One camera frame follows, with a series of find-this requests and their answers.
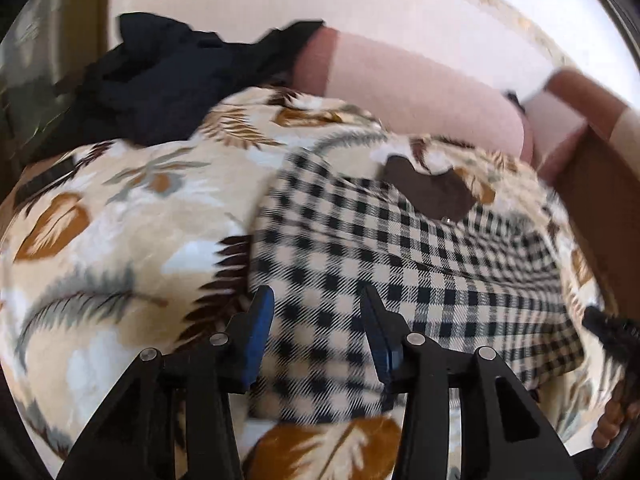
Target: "black cloth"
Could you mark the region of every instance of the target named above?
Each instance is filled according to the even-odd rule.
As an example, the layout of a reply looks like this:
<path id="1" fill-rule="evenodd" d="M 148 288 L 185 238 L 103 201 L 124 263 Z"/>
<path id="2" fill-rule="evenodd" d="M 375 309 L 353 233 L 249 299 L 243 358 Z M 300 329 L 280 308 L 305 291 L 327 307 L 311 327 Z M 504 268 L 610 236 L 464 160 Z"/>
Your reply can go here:
<path id="1" fill-rule="evenodd" d="M 186 140 L 219 101 L 292 68 L 321 26 L 294 22 L 254 44 L 225 43 L 170 18 L 123 14 L 122 43 L 87 67 L 74 104 L 31 161 L 110 139 Z"/>
<path id="2" fill-rule="evenodd" d="M 396 186 L 418 213 L 434 220 L 460 222 L 476 203 L 455 171 L 418 173 L 404 156 L 392 155 L 386 160 L 382 180 Z"/>

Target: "white surface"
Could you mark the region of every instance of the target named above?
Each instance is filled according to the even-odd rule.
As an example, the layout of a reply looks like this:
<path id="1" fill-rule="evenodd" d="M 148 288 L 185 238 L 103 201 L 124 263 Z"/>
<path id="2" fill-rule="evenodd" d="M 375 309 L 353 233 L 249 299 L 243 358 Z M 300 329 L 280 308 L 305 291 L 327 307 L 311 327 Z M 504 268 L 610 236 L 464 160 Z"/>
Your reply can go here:
<path id="1" fill-rule="evenodd" d="M 640 107 L 640 73 L 598 0 L 506 0 L 537 23 L 585 73 Z"/>

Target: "pink fabric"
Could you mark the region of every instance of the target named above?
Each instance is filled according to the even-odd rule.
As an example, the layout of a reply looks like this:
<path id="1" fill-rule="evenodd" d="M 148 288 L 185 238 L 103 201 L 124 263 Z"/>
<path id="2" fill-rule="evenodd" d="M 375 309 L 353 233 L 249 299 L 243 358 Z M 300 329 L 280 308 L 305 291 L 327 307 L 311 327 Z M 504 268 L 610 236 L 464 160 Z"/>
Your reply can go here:
<path id="1" fill-rule="evenodd" d="M 523 154 L 522 120 L 500 92 L 385 43 L 340 33 L 324 94 L 367 109 L 397 134 L 446 136 Z"/>
<path id="2" fill-rule="evenodd" d="M 293 67 L 293 88 L 305 94 L 324 96 L 329 68 L 340 32 L 321 27 L 309 40 Z"/>
<path id="3" fill-rule="evenodd" d="M 565 151 L 572 146 L 575 148 L 585 132 L 587 121 L 549 92 L 534 95 L 524 103 L 524 107 L 534 137 L 532 166 L 538 173 L 542 170 L 545 174 L 543 179 L 551 183 L 562 170 L 562 167 L 556 167 L 558 160 L 565 160 L 570 156 Z"/>

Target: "black and white plaid cloth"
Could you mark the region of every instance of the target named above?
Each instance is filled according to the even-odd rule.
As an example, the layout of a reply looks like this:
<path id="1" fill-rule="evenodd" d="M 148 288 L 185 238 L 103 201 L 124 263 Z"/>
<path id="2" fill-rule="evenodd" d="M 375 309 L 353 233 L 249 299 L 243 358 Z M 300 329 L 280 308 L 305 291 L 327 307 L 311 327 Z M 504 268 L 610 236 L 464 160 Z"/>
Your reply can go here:
<path id="1" fill-rule="evenodd" d="M 479 204 L 458 224 L 432 221 L 392 185 L 292 152 L 255 226 L 249 283 L 271 286 L 276 314 L 251 415 L 315 424 L 391 407 L 360 319 L 366 284 L 445 348 L 492 346 L 526 387 L 574 369 L 559 271 L 529 225 Z"/>

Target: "metal rivet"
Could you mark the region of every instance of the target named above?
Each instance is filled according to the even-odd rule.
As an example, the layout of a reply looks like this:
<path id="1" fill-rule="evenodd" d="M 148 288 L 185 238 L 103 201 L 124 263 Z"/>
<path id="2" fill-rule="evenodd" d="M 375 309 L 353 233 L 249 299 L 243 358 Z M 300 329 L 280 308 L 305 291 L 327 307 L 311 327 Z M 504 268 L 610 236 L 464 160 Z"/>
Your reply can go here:
<path id="1" fill-rule="evenodd" d="M 143 361 L 153 361 L 158 355 L 158 350 L 155 348 L 145 348 L 139 355 Z"/>
<path id="2" fill-rule="evenodd" d="M 482 359 L 486 359 L 487 361 L 491 361 L 491 360 L 495 359 L 496 353 L 495 353 L 495 350 L 493 348 L 491 348 L 490 346 L 483 346 L 481 349 L 479 349 L 478 355 Z"/>
<path id="3" fill-rule="evenodd" d="M 225 345 L 226 342 L 229 341 L 229 336 L 224 332 L 216 332 L 209 338 L 209 342 L 213 346 L 222 346 Z"/>
<path id="4" fill-rule="evenodd" d="M 424 344 L 424 342 L 427 341 L 427 339 L 422 334 L 419 334 L 417 332 L 411 332 L 406 336 L 406 341 L 410 345 L 420 346 L 421 344 Z"/>

